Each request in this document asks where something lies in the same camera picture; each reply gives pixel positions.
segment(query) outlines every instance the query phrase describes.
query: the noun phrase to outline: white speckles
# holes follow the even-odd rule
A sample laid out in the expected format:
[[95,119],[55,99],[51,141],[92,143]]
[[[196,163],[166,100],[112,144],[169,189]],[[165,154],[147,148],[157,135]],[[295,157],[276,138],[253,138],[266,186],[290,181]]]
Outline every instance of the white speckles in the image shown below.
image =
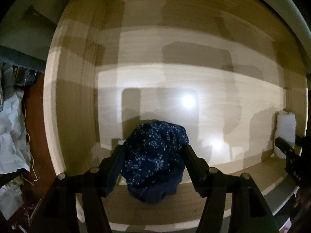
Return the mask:
[[171,173],[178,169],[182,174],[184,163],[175,152],[188,144],[188,136],[181,126],[160,121],[142,124],[123,144],[130,153],[126,153],[122,175],[130,186],[139,185],[159,171]]

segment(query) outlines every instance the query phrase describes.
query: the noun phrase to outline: crumpled white paper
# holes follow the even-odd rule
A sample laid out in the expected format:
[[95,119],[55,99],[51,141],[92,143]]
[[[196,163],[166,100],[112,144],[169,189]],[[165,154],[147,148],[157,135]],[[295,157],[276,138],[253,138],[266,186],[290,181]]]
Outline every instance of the crumpled white paper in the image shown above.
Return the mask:
[[16,172],[20,168],[30,170],[31,154],[21,111],[23,95],[24,91],[15,90],[0,112],[0,174]]
[[0,188],[0,210],[6,220],[9,220],[23,204],[19,185],[8,183]]

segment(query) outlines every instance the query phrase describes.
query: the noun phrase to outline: wooden panel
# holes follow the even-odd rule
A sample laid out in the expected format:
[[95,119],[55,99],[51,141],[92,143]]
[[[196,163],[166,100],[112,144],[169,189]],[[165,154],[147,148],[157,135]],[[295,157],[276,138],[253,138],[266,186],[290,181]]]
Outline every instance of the wooden panel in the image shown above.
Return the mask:
[[71,0],[51,43],[44,115],[56,174],[81,174],[99,164],[89,155],[96,147],[94,64],[104,15],[104,0]]
[[[280,183],[287,176],[284,167],[285,160],[271,158],[232,175],[250,173],[263,194],[267,194],[275,187],[274,183]],[[143,226],[198,220],[206,201],[195,192],[192,183],[179,185],[175,195],[166,197],[156,205],[148,205],[134,199],[124,185],[116,186],[115,190],[102,200],[109,222]],[[225,210],[230,208],[231,196],[228,195]]]
[[[186,128],[210,165],[247,171],[267,193],[285,176],[284,161],[270,158],[276,113],[294,112],[305,134],[306,87],[295,37],[257,0],[71,0],[45,77],[53,166],[83,173],[139,123],[166,120]],[[118,185],[104,200],[109,221],[197,220],[204,199],[189,181],[186,173],[178,193],[155,206]]]
[[[35,186],[25,181],[22,193],[27,200],[35,200],[34,203],[38,202],[47,193],[56,178],[45,135],[43,119],[43,84],[44,74],[40,74],[35,85],[24,87],[23,96],[26,109],[25,126],[30,136],[29,145],[31,148],[31,155],[35,160],[34,170],[38,177],[38,181],[35,182]],[[23,176],[31,182],[36,179],[32,170],[23,173]]]

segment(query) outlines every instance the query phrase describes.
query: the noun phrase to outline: blue speckled fabric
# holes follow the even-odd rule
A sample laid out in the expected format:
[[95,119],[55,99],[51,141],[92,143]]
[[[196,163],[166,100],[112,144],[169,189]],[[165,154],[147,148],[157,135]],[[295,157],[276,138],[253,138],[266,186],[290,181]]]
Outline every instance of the blue speckled fabric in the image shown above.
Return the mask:
[[174,194],[185,169],[181,155],[185,145],[189,139],[182,126],[164,121],[139,125],[123,143],[121,174],[130,194],[149,204]]

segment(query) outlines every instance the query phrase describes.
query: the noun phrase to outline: clutter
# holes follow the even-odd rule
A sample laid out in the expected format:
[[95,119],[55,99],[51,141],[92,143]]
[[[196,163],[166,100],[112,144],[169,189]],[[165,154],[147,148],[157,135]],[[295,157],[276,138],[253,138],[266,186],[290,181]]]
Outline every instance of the clutter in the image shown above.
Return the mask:
[[148,204],[174,194],[185,169],[181,155],[185,145],[189,139],[182,126],[164,121],[139,125],[123,143],[121,173],[130,194]]
[[15,90],[0,112],[0,174],[20,168],[30,170],[31,154],[21,111],[23,94],[22,90]]
[[39,74],[39,72],[29,68],[14,66],[15,85],[34,85],[38,80]]
[[13,66],[0,62],[0,111],[5,100],[12,97],[15,87]]
[[0,210],[8,220],[21,206],[23,206],[21,188],[12,182],[0,188]]

